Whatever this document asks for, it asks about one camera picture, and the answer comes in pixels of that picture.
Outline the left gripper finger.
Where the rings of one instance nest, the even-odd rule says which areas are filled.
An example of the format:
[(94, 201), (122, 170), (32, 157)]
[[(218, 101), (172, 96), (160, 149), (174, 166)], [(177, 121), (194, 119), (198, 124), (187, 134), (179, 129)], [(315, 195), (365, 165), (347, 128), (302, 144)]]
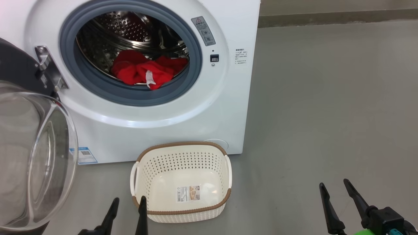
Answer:
[(111, 234), (113, 221), (117, 216), (119, 202), (120, 202), (120, 199), (118, 197), (116, 197), (113, 200), (106, 216), (103, 219), (103, 222), (101, 223), (100, 226), (97, 226), (95, 228), (95, 235), (110, 235)]
[(138, 207), (139, 219), (135, 235), (148, 235), (147, 200), (145, 196), (140, 199)]

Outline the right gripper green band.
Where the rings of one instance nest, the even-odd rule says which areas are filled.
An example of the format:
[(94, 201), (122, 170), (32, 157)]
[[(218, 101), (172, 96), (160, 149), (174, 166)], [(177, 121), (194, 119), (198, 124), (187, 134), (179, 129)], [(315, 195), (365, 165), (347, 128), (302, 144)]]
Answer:
[[(370, 219), (367, 215), (367, 208), (369, 205), (367, 202), (363, 199), (363, 197), (360, 195), (360, 193), (355, 189), (353, 184), (348, 179), (343, 179), (344, 185), (346, 187), (346, 190), (349, 194), (349, 196), (353, 199), (357, 211), (361, 218), (361, 225), (363, 228), (368, 228)], [(319, 191), (321, 195), (321, 202), (323, 205), (324, 210), (324, 216), (325, 221), (327, 225), (328, 233), (331, 235), (345, 235), (344, 229), (346, 228), (344, 223), (340, 221), (339, 217), (337, 216), (333, 205), (330, 202), (330, 194), (328, 193), (328, 190), (325, 187), (324, 183), (319, 184)], [(370, 229), (363, 229), (360, 230), (353, 235), (375, 235)]]

